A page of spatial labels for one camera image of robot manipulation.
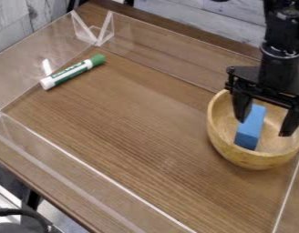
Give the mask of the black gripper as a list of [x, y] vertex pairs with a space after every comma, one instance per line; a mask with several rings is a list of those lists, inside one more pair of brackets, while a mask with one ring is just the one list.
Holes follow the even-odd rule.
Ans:
[[256, 66], [229, 66], [225, 73], [224, 88], [232, 95], [236, 120], [240, 123], [245, 121], [253, 99], [264, 101], [288, 110], [279, 136], [290, 137], [299, 127], [299, 74], [282, 88], [273, 88], [257, 83], [259, 68]]

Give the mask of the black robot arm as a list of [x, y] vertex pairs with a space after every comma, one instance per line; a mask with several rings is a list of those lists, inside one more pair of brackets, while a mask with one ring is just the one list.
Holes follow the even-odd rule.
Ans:
[[265, 36], [257, 67], [229, 66], [224, 88], [232, 96], [235, 118], [244, 121], [255, 99], [287, 110], [279, 135], [299, 127], [299, 0], [263, 0]]

